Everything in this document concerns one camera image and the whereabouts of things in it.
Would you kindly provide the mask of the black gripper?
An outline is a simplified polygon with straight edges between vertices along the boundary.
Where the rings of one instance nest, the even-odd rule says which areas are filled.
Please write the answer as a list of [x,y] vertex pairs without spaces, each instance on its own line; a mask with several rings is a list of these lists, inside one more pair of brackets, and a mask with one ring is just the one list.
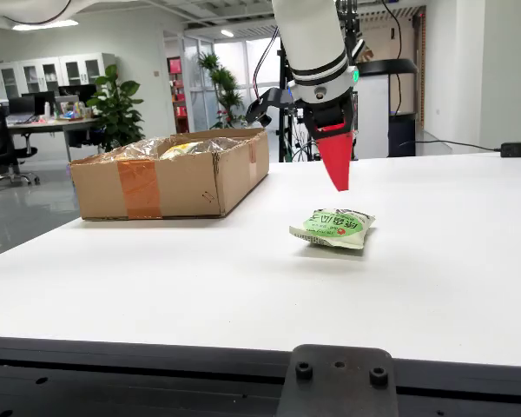
[[304,123],[316,144],[334,187],[349,190],[354,144],[355,92],[324,103],[303,103]]

